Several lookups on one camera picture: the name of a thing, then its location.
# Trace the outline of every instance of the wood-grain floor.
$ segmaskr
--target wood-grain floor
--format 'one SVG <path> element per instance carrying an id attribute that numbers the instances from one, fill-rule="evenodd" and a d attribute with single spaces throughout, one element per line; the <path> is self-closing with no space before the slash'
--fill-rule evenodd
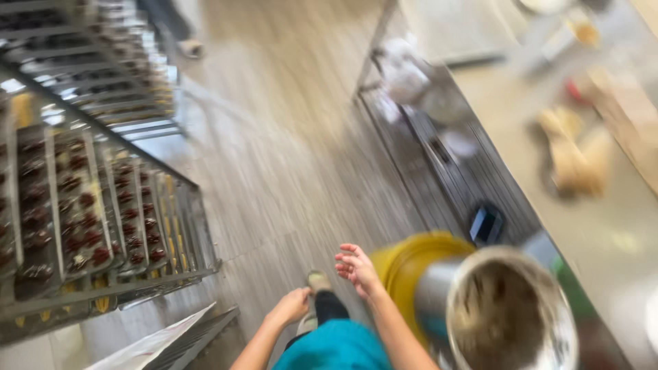
<path id="1" fill-rule="evenodd" d="M 84 323 L 92 361 L 215 300 L 240 305 L 239 328 L 251 338 L 309 269 L 332 269 L 340 243 L 372 251 L 424 230 L 350 102 L 383 0 L 184 4 L 207 52 L 180 63 L 190 136 L 139 144 L 201 185 L 224 264 L 198 286 Z M 350 314 L 370 323 L 350 285 L 331 276 Z"/>

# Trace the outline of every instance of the yellow bucket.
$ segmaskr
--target yellow bucket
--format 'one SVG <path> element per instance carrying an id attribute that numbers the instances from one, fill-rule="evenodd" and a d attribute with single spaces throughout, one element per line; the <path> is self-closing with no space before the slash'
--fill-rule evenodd
<path id="1" fill-rule="evenodd" d="M 435 261 L 468 255 L 475 247 L 445 231 L 427 232 L 408 237 L 396 246 L 370 254 L 379 279 L 400 310 L 418 341 L 428 347 L 428 340 L 416 322 L 414 290 L 427 266 Z"/>

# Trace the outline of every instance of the metal rack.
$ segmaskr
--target metal rack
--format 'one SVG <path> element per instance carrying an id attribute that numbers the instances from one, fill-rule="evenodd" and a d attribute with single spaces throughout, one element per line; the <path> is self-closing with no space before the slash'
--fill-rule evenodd
<path id="1" fill-rule="evenodd" d="M 122 128 L 129 140 L 185 133 L 174 117 L 182 116 L 178 71 L 130 2 L 3 3 L 0 40 L 0 58 L 15 76 Z"/>
<path id="2" fill-rule="evenodd" d="M 10 65 L 4 60 L 0 60 L 0 68 L 4 67 L 6 72 L 15 72 L 15 66 Z M 214 274 L 218 271 L 220 261 L 216 258 L 215 249 L 209 234 L 209 228 L 203 208 L 203 200 L 199 191 L 199 186 L 190 179 L 182 176 L 180 173 L 170 168 L 165 163 L 160 162 L 147 152 L 143 151 L 133 143 L 125 140 L 120 134 L 114 132 L 106 124 L 89 115 L 89 113 L 79 108 L 66 104 L 61 96 L 54 93 L 49 88 L 42 86 L 31 78 L 21 75 L 12 74 L 22 83 L 27 85 L 28 90 L 36 97 L 50 103 L 53 102 L 57 107 L 66 112 L 66 122 L 63 127 L 49 126 L 44 124 L 38 114 L 34 114 L 33 125 L 27 128 L 30 131 L 42 132 L 45 138 L 45 148 L 47 156 L 55 157 L 57 146 L 53 138 L 54 132 L 73 133 L 76 130 L 86 130 L 89 132 L 90 145 L 86 151 L 89 156 L 89 168 L 92 172 L 102 174 L 104 171 L 110 176 L 108 184 L 115 184 L 118 174 L 107 171 L 108 168 L 116 168 L 117 163 L 112 160 L 117 156 L 104 157 L 103 153 L 108 152 L 109 147 L 115 147 L 121 152 L 121 156 L 133 158 L 135 163 L 141 163 L 139 169 L 148 169 L 152 179 L 158 179 L 159 188 L 153 188 L 155 184 L 149 184 L 152 187 L 152 202 L 160 204 L 166 201 L 168 208 L 167 214 L 157 213 L 153 215 L 158 221 L 158 231 L 161 232 L 161 238 L 166 240 L 166 261 L 162 265 L 152 265 L 154 268 L 135 273 L 121 273 L 122 266 L 128 262 L 120 260 L 121 253 L 131 253 L 128 247 L 127 238 L 120 239 L 120 248 L 117 254 L 111 253 L 112 262 L 108 267 L 103 267 L 100 271 L 94 271 L 81 277 L 68 278 L 69 274 L 66 266 L 61 269 L 53 269 L 53 276 L 57 277 L 54 290 L 49 290 L 43 294 L 31 296 L 29 298 L 18 300 L 16 298 L 16 284 L 14 276 L 0 281 L 0 345 L 23 340 L 34 335 L 42 334 L 57 328 L 70 325 L 72 323 L 102 315 L 110 312 L 121 305 L 123 309 L 145 302 L 156 296 L 171 293 L 186 286 L 197 284 L 205 276 Z M 13 110 L 17 109 L 14 104 L 12 109 L 6 109 L 3 113 L 3 120 L 7 115 L 13 115 Z M 17 130 L 21 134 L 26 128 Z M 16 144 L 9 146 L 9 151 L 19 150 Z M 57 164 L 51 163 L 46 168 L 47 173 L 58 173 Z M 19 171 L 13 171 L 9 176 L 9 181 L 16 181 L 20 176 Z M 51 189 L 58 189 L 56 176 L 50 176 Z M 136 172 L 136 179 L 141 182 L 141 174 Z M 100 187 L 103 187 L 103 180 L 100 180 Z M 59 216 L 58 207 L 52 207 L 53 210 L 53 230 L 56 235 L 62 232 L 63 219 Z M 109 215 L 117 215 L 121 209 L 111 201 L 105 202 L 105 209 Z M 141 223 L 144 222 L 144 216 L 139 218 Z M 118 219 L 118 225 L 121 225 L 121 218 Z M 18 226 L 20 235 L 21 220 L 13 217 L 13 224 Z M 118 241 L 117 236 L 106 236 L 107 240 Z M 55 238 L 56 249 L 58 253 L 66 248 L 65 237 Z"/>

